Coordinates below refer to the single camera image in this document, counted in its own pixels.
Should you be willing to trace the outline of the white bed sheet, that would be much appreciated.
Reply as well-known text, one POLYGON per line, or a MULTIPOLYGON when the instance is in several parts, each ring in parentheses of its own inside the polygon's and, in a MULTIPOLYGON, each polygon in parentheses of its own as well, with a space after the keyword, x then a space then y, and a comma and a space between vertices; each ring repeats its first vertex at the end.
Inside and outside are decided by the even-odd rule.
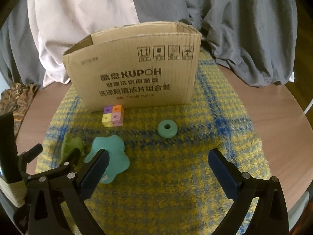
POLYGON ((27 0, 43 86, 70 81, 63 53, 91 33, 139 22, 133 0, 27 0))

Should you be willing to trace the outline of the green frog plush toy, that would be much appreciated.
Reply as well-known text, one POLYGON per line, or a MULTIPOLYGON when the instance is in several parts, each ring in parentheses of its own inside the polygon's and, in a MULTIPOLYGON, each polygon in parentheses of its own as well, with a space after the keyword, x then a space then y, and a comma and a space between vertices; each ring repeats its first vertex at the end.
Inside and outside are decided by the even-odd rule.
POLYGON ((62 147, 61 147, 61 160, 63 161, 69 154, 70 152, 78 148, 80 150, 81 156, 85 156, 86 151, 85 151, 86 144, 80 137, 73 137, 70 133, 65 133, 64 139, 62 142, 62 147))

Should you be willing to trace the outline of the colourful four cube block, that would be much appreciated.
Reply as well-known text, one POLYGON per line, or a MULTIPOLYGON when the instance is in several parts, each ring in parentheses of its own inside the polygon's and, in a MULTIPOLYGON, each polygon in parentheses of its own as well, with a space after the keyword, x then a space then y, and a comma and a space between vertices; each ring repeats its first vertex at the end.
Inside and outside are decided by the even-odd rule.
POLYGON ((103 109, 102 124, 105 127, 119 127, 124 123, 124 107, 122 105, 107 106, 103 109))

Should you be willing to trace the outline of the grey bed blanket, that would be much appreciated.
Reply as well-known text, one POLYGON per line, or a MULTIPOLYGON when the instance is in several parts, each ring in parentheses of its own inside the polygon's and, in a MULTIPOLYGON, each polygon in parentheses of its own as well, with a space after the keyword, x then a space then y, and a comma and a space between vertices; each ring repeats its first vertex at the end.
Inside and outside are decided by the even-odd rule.
MULTIPOLYGON (((133 0, 138 23, 178 21, 203 33, 216 62, 252 87, 294 80, 296 0, 133 0)), ((43 86, 27 0, 1 0, 1 78, 43 86)))

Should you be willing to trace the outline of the cardboard box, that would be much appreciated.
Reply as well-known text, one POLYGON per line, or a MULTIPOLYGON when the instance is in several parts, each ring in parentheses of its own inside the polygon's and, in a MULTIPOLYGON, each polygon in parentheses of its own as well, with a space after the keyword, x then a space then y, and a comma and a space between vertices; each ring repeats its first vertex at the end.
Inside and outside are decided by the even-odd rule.
POLYGON ((189 103, 202 36, 182 22, 146 22, 88 35, 62 56, 89 111, 189 103))

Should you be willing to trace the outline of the teal cloud plush toy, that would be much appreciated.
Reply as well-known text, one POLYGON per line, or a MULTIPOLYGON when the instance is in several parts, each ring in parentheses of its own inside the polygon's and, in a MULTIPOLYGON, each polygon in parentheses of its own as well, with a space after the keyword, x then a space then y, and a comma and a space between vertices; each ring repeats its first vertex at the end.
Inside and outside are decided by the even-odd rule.
POLYGON ((110 137, 96 137, 84 162, 90 162, 100 149, 104 149, 109 153, 109 164, 100 180, 101 183, 108 184, 115 179, 117 174, 129 168, 130 160, 125 153, 124 141, 119 136, 113 135, 110 137))

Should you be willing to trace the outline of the brown patterned cloth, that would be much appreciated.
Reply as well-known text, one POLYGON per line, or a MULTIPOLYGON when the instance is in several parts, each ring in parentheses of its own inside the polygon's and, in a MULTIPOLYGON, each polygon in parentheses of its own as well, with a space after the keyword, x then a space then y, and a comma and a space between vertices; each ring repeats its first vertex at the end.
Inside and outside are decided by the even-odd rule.
POLYGON ((38 85, 12 82, 10 88, 1 93, 1 115, 13 113, 15 137, 38 91, 38 85))

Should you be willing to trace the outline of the yellow blue plaid mat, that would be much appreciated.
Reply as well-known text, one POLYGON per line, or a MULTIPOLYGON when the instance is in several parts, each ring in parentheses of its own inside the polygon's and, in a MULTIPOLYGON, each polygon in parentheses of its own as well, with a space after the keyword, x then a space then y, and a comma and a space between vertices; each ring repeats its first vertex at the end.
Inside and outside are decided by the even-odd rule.
POLYGON ((59 166, 67 132, 87 147, 98 136, 122 138, 129 168, 98 184, 86 201, 106 234, 211 234, 232 204, 209 168, 211 149, 255 178, 271 176, 243 103, 206 51, 189 104, 128 108, 121 127, 106 128, 101 119, 70 88, 48 127, 36 172, 59 166))

